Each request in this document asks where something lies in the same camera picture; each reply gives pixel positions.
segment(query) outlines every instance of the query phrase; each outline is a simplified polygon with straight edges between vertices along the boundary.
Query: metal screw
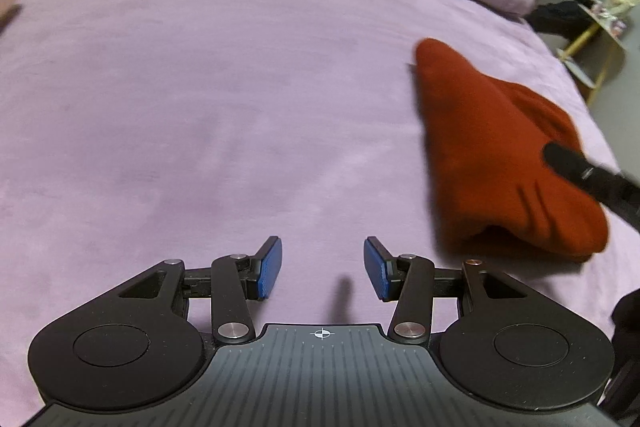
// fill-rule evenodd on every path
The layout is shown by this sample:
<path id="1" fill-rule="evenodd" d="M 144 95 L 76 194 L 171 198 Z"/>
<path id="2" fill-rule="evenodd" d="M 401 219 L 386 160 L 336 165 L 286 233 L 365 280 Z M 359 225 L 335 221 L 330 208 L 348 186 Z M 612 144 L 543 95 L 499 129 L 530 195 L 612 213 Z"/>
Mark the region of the metal screw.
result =
<path id="1" fill-rule="evenodd" d="M 249 332 L 249 328 L 240 322 L 228 322 L 218 328 L 218 334 L 228 339 L 239 339 Z"/>
<path id="2" fill-rule="evenodd" d="M 419 339 L 427 332 L 426 328 L 417 322 L 401 322 L 400 324 L 396 324 L 394 331 L 396 335 L 400 335 L 406 339 Z"/>

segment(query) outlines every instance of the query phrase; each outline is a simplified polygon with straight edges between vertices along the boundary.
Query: wooden table leg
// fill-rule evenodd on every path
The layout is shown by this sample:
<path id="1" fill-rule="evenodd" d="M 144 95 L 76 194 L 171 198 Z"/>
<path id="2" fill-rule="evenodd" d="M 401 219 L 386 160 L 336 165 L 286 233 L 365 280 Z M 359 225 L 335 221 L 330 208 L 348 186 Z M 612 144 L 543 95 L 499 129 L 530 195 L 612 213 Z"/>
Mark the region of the wooden table leg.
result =
<path id="1" fill-rule="evenodd" d="M 617 47 L 617 44 L 615 43 L 615 41 L 613 41 L 609 45 L 607 58 L 604 61 L 604 65 L 602 66 L 600 73 L 598 73 L 598 77 L 596 78 L 596 82 L 595 82 L 596 84 L 595 87 L 589 93 L 589 98 L 587 99 L 587 106 L 591 106 L 591 104 L 593 103 L 593 100 L 595 99 L 596 95 L 600 91 L 602 84 L 604 84 L 604 81 L 607 78 L 607 73 L 609 73 L 609 68 L 611 67 L 611 63 L 613 62 L 613 57 L 616 55 L 616 47 Z"/>
<path id="2" fill-rule="evenodd" d="M 589 26 L 587 31 L 585 31 L 582 35 L 575 39 L 575 41 L 572 42 L 571 45 L 569 45 L 569 47 L 565 49 L 558 58 L 560 58 L 561 61 L 564 61 L 567 60 L 568 57 L 573 57 L 575 54 L 577 54 L 577 52 L 585 47 L 587 42 L 593 39 L 596 33 L 601 29 L 602 26 L 600 26 L 597 22 L 594 22 L 591 26 Z"/>

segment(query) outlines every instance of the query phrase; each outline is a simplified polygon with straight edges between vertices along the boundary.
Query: red cloth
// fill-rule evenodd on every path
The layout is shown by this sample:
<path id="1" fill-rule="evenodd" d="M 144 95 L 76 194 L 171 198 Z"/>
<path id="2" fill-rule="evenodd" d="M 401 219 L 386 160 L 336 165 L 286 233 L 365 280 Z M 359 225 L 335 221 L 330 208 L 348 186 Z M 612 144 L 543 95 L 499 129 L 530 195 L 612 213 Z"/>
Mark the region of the red cloth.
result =
<path id="1" fill-rule="evenodd" d="M 580 150 L 569 115 L 527 87 L 476 71 L 442 42 L 427 39 L 415 55 L 443 246 L 574 261 L 604 250 L 599 203 L 543 163 L 550 141 Z"/>

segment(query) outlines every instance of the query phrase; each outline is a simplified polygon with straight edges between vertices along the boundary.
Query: gray ribbed plate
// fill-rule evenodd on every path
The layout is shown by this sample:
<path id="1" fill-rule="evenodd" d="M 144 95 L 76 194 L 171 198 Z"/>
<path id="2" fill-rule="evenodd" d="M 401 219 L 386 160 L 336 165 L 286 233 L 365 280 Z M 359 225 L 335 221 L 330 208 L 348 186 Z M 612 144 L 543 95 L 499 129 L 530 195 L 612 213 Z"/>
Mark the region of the gray ribbed plate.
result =
<path id="1" fill-rule="evenodd" d="M 140 410 L 92 414 L 52 405 L 31 427 L 516 427 L 615 425 L 592 405 L 555 414 L 493 409 L 457 390 L 427 350 L 375 326 L 270 325 L 222 347 L 202 377 Z"/>

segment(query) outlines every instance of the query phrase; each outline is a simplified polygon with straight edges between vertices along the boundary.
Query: purple bedsheet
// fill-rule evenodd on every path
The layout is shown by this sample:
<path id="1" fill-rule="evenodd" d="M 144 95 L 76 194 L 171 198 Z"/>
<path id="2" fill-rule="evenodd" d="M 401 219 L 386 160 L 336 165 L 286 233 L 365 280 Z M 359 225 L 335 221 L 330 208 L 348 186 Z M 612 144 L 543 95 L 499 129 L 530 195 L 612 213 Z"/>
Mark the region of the purple bedsheet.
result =
<path id="1" fill-rule="evenodd" d="M 265 322 L 382 323 L 362 243 L 434 245 L 413 49 L 424 37 L 569 112 L 614 164 L 562 66 L 471 0 L 22 0 L 0 35 L 0 424 L 40 407 L 26 365 L 47 323 L 166 258 L 187 267 L 282 237 Z M 610 217 L 584 265 L 503 267 L 610 333 L 640 239 Z M 192 304 L 206 330 L 208 302 Z M 434 330 L 455 318 L 437 303 Z"/>

